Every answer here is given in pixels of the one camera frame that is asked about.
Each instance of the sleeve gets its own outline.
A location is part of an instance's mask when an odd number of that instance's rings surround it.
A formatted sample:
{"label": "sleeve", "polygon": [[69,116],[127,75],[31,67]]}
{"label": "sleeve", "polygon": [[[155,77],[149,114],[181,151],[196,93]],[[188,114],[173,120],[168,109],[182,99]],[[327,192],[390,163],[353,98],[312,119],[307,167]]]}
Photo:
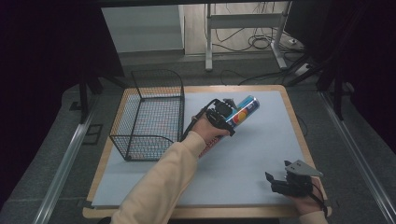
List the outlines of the sleeve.
{"label": "sleeve", "polygon": [[302,224],[328,224],[324,212],[318,211],[300,216]]}
{"label": "sleeve", "polygon": [[204,139],[195,132],[170,146],[126,196],[111,223],[167,223],[195,174],[198,156],[204,148]]}

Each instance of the can label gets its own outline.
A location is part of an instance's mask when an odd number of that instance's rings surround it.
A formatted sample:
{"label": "can label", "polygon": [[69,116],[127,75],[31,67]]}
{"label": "can label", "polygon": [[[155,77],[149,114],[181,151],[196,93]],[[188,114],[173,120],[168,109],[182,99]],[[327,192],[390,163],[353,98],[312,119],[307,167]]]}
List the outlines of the can label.
{"label": "can label", "polygon": [[256,111],[260,107],[260,103],[254,96],[249,95],[236,107],[238,107],[238,110],[233,108],[233,113],[226,119],[233,128],[241,124]]}
{"label": "can label", "polygon": [[[226,121],[235,128],[241,124],[245,119],[247,119],[254,111],[260,107],[259,101],[254,97],[249,95],[245,100],[236,106],[238,109],[233,108],[233,113],[226,119]],[[217,142],[222,139],[222,136],[215,137],[209,143],[206,143],[206,148],[201,152],[199,158],[204,156],[209,149],[211,149]]]}

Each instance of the gray floor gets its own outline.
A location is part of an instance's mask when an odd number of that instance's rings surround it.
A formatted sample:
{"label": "gray floor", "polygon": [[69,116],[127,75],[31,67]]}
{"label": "gray floor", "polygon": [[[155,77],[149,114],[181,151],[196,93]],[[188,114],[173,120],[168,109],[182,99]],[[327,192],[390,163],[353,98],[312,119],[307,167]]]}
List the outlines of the gray floor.
{"label": "gray floor", "polygon": [[[246,77],[278,72],[276,61],[271,53],[215,56],[214,70],[211,73],[205,71],[203,57],[173,55],[151,58],[146,56],[144,59],[138,59],[123,55],[121,61],[127,77],[132,70],[170,69],[181,75],[186,86],[235,85]],[[311,77],[295,87],[287,88],[287,91],[295,113],[300,117],[305,140],[316,166],[325,174],[322,182],[333,208],[329,222],[387,223],[315,89],[316,79],[317,77]],[[280,84],[282,80],[283,77],[261,77],[246,84]],[[122,94],[122,89],[115,84],[104,79],[101,79],[101,82],[105,89],[98,96],[99,102],[92,124],[102,124],[103,129],[97,144],[94,143],[95,135],[85,137],[85,144],[79,149],[49,223],[97,223],[99,221],[99,219],[83,217],[82,206],[89,192]],[[5,203],[0,214],[0,223],[32,223],[34,220],[78,126],[80,111],[70,110],[71,104],[78,101],[77,87],[64,93],[63,106],[58,117],[34,161]],[[395,202],[396,156],[355,110],[347,96],[344,97],[343,102],[345,124],[355,137],[361,153],[376,177]],[[245,219],[233,223],[265,223],[265,220]],[[282,218],[280,223],[298,223],[298,220],[297,218]]]}

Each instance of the black curtain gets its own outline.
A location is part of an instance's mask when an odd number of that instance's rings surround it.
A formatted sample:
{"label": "black curtain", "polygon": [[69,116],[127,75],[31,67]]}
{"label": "black curtain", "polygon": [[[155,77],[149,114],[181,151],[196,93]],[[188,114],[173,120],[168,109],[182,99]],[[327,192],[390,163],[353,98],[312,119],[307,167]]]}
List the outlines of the black curtain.
{"label": "black curtain", "polygon": [[345,81],[355,89],[352,103],[396,153],[395,9],[392,0],[370,1],[342,65]]}
{"label": "black curtain", "polygon": [[1,8],[3,205],[47,136],[64,91],[81,76],[123,72],[101,8],[46,1],[5,1]]}

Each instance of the wire basket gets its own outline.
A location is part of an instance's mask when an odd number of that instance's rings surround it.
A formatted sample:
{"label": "wire basket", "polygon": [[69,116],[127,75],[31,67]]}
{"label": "wire basket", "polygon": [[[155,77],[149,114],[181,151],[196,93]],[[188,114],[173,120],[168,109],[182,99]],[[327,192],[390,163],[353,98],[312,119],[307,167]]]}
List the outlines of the wire basket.
{"label": "wire basket", "polygon": [[126,161],[157,161],[183,132],[184,88],[169,70],[132,72],[110,139]]}

